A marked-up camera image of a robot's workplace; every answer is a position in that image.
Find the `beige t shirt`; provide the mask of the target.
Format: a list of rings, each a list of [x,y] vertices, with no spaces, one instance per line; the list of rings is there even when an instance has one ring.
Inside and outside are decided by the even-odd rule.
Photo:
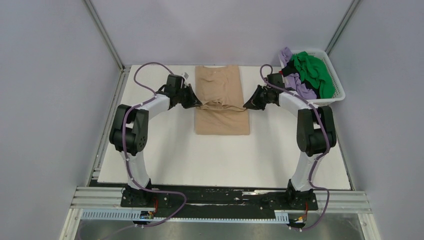
[[[196,134],[248,136],[251,133],[237,65],[196,66],[195,93],[202,103],[195,109]]]

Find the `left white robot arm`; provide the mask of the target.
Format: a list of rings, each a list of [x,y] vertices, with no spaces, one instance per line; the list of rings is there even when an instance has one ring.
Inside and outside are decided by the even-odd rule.
[[[153,190],[144,160],[148,142],[149,122],[176,105],[184,109],[201,106],[193,88],[180,75],[169,74],[166,83],[154,92],[151,99],[134,106],[120,104],[109,133],[109,142],[124,160],[127,185],[120,205],[143,208],[152,205],[153,198],[163,191]]]

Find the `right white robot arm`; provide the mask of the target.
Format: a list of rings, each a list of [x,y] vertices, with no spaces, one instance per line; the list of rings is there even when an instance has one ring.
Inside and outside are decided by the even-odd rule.
[[[325,155],[337,142],[333,111],[329,106],[317,106],[285,87],[280,73],[263,77],[251,98],[244,104],[248,110],[265,110],[275,104],[297,119],[296,142],[300,150],[296,170],[287,184],[286,204],[298,209],[317,189],[314,178]]]

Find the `lavender t shirt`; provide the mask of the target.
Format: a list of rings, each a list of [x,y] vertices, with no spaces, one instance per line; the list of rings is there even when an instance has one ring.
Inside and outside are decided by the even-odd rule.
[[[307,100],[314,100],[318,98],[318,91],[306,83],[302,83],[300,74],[291,60],[293,56],[290,48],[285,47],[279,52],[279,61],[281,64],[280,73],[283,76],[284,85],[287,89],[296,91],[301,97]]]

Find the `black garment in basket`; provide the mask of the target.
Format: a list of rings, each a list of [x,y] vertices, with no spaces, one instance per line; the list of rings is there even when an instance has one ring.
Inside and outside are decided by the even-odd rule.
[[[285,87],[296,91],[301,97],[307,100],[320,99],[319,90],[308,81],[301,81],[301,76],[294,66],[294,62],[289,61],[280,73],[286,80]]]

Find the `green t shirt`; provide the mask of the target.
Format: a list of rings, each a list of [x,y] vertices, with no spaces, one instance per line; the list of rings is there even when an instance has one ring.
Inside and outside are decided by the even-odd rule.
[[[333,79],[325,63],[305,51],[293,54],[291,61],[300,74],[301,81],[308,81],[319,90],[319,95],[324,99],[331,99],[336,92]]]

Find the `white plastic laundry basket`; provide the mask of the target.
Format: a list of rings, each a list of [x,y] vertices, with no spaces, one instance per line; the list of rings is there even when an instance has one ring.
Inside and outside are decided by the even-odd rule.
[[[280,50],[279,71],[288,89],[319,106],[345,99],[346,94],[337,73],[323,50]]]

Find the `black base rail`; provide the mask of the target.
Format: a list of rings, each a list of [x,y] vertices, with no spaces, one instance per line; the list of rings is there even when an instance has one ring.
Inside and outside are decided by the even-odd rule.
[[[271,218],[275,211],[306,213],[318,209],[315,193],[288,199],[287,189],[260,189],[218,186],[152,185],[164,192],[141,209],[153,217]]]

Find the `right corner metal post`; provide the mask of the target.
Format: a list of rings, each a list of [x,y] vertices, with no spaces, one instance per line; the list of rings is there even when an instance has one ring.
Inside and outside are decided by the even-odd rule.
[[[336,44],[338,43],[340,37],[343,34],[345,28],[350,23],[351,18],[354,16],[354,14],[356,13],[356,11],[357,11],[357,9],[358,9],[358,7],[360,6],[361,3],[362,3],[362,0],[351,0],[350,1],[350,4],[349,4],[346,12],[344,13],[340,23],[336,27],[334,34],[332,35],[328,45],[325,48],[325,52],[327,53],[328,56],[334,50]]]

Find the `corner metal post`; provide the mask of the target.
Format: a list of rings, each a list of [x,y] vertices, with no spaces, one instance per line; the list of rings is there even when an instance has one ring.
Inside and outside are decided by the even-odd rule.
[[[103,39],[110,55],[112,56],[115,64],[117,65],[118,69],[123,72],[125,69],[125,65],[123,64],[123,61],[121,59],[121,57],[119,56],[113,42],[112,39],[110,38],[107,29],[105,28],[100,15],[93,3],[92,0],[82,0],[82,2],[84,3],[85,7],[87,8],[87,11],[90,15],[90,17],[92,18],[94,25],[96,26],[101,38]]]
[[[328,56],[334,50],[336,44],[338,43],[340,37],[343,34],[345,28],[350,23],[351,18],[354,16],[354,14],[356,13],[356,11],[357,11],[357,9],[358,9],[358,7],[360,6],[361,3],[362,3],[362,0],[351,0],[350,1],[350,4],[349,4],[346,12],[344,13],[340,23],[336,27],[334,34],[332,35],[328,45],[325,48],[325,52],[327,53]]]

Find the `left corner metal post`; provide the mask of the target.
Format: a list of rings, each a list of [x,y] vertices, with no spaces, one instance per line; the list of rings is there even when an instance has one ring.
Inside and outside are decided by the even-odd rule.
[[[90,17],[92,18],[94,25],[96,26],[101,38],[103,39],[110,55],[112,56],[115,64],[117,65],[118,69],[123,72],[125,69],[125,65],[123,64],[123,61],[121,59],[121,57],[119,56],[113,42],[112,39],[110,38],[107,29],[105,28],[100,15],[93,3],[92,0],[82,0],[82,2],[84,3],[85,7],[87,8],[87,11],[90,15]]]

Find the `aluminium frame rail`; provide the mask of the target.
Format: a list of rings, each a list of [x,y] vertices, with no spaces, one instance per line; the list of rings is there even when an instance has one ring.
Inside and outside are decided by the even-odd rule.
[[[330,190],[328,213],[371,214],[372,209],[364,191]],[[120,187],[77,187],[72,209],[120,209]]]

